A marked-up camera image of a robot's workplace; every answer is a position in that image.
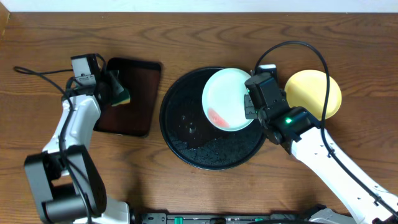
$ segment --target black tray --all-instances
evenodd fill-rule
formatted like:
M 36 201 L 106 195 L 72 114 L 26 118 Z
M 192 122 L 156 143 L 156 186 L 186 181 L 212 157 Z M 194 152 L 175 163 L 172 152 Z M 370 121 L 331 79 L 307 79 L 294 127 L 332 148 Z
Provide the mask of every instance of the black tray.
M 266 137 L 258 121 L 235 132 L 222 131 L 206 118 L 201 94 L 207 80 L 221 67 L 194 70 L 178 79 L 160 108 L 165 142 L 183 161 L 198 168 L 222 170 L 249 160 Z

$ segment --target pink stain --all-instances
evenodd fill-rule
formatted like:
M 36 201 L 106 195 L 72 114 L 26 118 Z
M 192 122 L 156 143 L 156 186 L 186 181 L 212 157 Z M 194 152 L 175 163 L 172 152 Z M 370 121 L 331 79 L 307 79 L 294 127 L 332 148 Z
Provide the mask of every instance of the pink stain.
M 209 116 L 211 122 L 218 127 L 229 128 L 229 124 L 212 108 L 207 110 L 207 115 Z

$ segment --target white plate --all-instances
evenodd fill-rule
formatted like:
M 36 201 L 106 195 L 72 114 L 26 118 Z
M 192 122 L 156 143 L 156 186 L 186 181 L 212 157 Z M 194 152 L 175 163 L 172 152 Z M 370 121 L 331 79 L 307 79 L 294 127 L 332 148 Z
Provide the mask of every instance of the white plate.
M 238 131 L 253 119 L 244 115 L 244 82 L 250 78 L 245 71 L 225 68 L 216 72 L 207 81 L 201 103 L 210 123 L 223 131 Z

